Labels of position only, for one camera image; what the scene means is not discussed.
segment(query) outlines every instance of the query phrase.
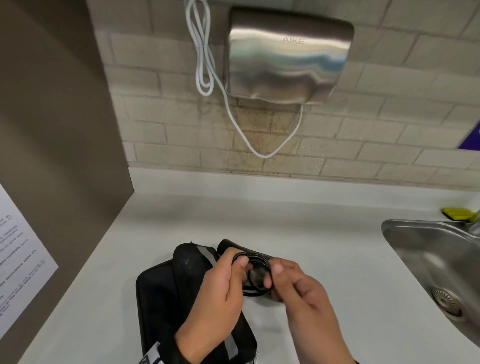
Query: stainless steel sink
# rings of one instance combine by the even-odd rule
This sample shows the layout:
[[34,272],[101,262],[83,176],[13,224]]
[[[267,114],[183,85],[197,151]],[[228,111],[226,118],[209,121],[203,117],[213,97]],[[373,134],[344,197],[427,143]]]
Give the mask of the stainless steel sink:
[[480,237],[462,223],[388,220],[382,233],[437,307],[480,347]]

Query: stainless steel hand dryer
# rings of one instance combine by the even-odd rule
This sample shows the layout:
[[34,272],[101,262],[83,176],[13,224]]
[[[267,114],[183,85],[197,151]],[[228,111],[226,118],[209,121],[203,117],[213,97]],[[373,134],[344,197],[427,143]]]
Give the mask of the stainless steel hand dryer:
[[271,10],[232,8],[225,89],[277,104],[324,103],[353,40],[351,23]]

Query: fingernail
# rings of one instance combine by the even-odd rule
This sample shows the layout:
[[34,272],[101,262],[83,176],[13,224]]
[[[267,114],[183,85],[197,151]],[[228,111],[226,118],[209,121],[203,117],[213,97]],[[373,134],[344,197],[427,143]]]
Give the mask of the fingernail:
[[240,266],[243,267],[243,268],[245,268],[247,266],[248,262],[249,262],[248,257],[244,256],[244,255],[239,257],[237,260],[238,260]]
[[280,274],[283,272],[283,265],[281,263],[276,263],[273,266],[272,270],[275,274]]

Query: yellow sponge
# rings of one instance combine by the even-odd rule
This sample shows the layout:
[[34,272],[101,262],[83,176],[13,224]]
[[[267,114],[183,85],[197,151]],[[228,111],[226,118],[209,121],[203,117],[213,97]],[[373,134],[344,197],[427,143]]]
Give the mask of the yellow sponge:
[[467,208],[444,208],[442,213],[453,221],[472,222],[477,219],[477,213]]

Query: gray partition wall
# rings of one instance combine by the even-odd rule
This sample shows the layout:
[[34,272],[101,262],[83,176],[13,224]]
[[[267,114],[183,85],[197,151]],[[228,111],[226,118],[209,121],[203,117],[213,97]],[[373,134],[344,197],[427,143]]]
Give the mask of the gray partition wall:
[[0,1],[0,47],[0,184],[59,265],[0,340],[14,364],[133,187],[85,1]]

